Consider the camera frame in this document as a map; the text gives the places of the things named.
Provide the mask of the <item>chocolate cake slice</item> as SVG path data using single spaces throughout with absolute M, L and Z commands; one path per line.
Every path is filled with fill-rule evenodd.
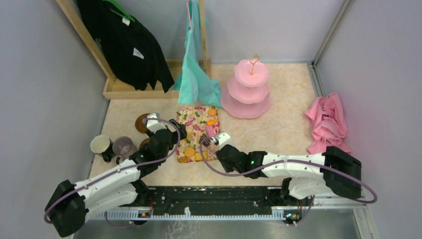
M 208 147 L 211 143 L 211 140 L 207 135 L 203 134 L 199 139 L 199 143 L 202 143 L 203 146 Z

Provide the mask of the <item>pink macaron pastry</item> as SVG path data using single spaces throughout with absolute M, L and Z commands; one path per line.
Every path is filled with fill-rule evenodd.
M 218 130 L 215 129 L 213 125 L 207 125 L 206 131 L 207 131 L 207 136 L 211 138 L 215 137 L 218 134 Z

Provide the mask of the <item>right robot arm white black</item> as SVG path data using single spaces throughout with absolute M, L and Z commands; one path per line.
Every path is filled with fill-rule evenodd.
M 293 205 L 311 195 L 334 193 L 348 199 L 361 197 L 361 162 L 335 146 L 308 155 L 279 155 L 266 151 L 244 153 L 225 145 L 216 153 L 225 172 L 236 171 L 257 179 L 282 177 L 281 201 Z

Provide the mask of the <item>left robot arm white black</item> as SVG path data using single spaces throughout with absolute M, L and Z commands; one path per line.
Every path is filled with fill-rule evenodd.
M 58 184 L 48 201 L 43 219 L 52 224 L 60 237 L 77 232 L 85 222 L 108 210 L 125 205 L 143 206 L 149 189 L 142 178 L 151 174 L 172 156 L 180 141 L 187 137 L 186 126 L 174 119 L 149 115 L 149 142 L 116 167 L 77 183 Z

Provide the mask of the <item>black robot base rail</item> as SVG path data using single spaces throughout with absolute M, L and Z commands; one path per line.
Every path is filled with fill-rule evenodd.
M 282 187 L 156 186 L 122 207 L 140 207 L 139 217 L 147 220 L 281 220 L 295 225 L 314 199 L 296 199 Z

